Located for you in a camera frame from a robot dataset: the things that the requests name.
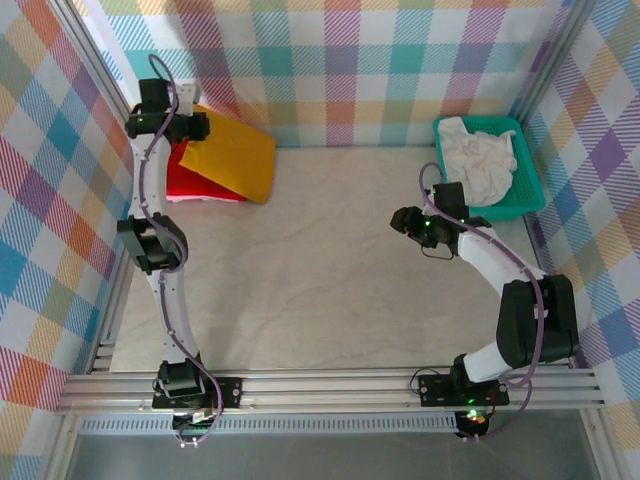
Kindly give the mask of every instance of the vent grille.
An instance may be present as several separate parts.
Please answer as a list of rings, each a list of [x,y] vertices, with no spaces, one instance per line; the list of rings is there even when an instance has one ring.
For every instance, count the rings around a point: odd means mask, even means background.
[[[385,433],[457,431],[455,414],[425,412],[412,414],[317,414],[317,415],[226,415],[216,429],[219,433]],[[171,431],[171,416],[129,415],[87,417],[81,433],[159,434]]]

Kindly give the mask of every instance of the folded fabric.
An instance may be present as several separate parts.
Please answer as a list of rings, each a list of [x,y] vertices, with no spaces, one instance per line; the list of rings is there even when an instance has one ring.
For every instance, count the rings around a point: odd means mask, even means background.
[[[175,198],[213,198],[234,202],[246,200],[242,195],[204,178],[188,168],[180,165],[180,160],[188,142],[172,145],[169,164],[167,165],[167,200]]]
[[[190,142],[180,165],[256,203],[271,195],[276,141],[266,133],[196,105],[205,112],[211,133]]]
[[[462,183],[467,205],[493,205],[511,188],[518,166],[511,144],[515,133],[509,130],[499,137],[484,132],[470,134],[460,117],[440,122],[438,134],[447,180]]]

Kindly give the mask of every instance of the white floor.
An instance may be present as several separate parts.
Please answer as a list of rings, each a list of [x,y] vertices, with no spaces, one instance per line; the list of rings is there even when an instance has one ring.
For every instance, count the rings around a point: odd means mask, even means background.
[[[435,158],[428,148],[281,150],[266,205],[172,205],[189,240],[186,297],[205,364],[449,365],[494,340],[489,284],[459,258],[423,257],[389,227],[396,209],[420,205],[418,171]],[[521,220],[495,227],[534,263]],[[112,370],[156,370],[162,341],[136,271]]]

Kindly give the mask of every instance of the black mounting plate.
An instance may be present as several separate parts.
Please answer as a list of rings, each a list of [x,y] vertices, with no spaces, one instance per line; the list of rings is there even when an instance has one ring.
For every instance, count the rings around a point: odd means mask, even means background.
[[[418,390],[423,407],[492,407],[494,402],[496,406],[509,405],[509,393],[498,380],[476,383],[459,391],[449,375],[420,375]]]
[[[216,377],[222,391],[222,404],[226,409],[240,408],[242,397],[242,378],[240,377]],[[207,388],[210,392],[215,392],[213,385]],[[198,410],[212,409],[217,407],[217,403],[211,401],[211,395],[189,395],[188,397],[167,398],[163,394],[156,393],[151,403],[153,410]]]

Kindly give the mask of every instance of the plaid fabric wall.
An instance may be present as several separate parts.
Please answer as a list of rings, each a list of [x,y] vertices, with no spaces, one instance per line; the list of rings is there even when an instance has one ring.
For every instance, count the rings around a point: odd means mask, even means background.
[[[528,133],[550,194],[537,242],[573,281],[583,361],[640,478],[640,0],[600,0]]]
[[[105,305],[131,162],[46,0],[1,10],[0,478],[27,480]]]
[[[75,0],[114,75],[157,53],[203,104],[281,146],[420,145],[438,115],[507,114],[543,64],[565,0]]]

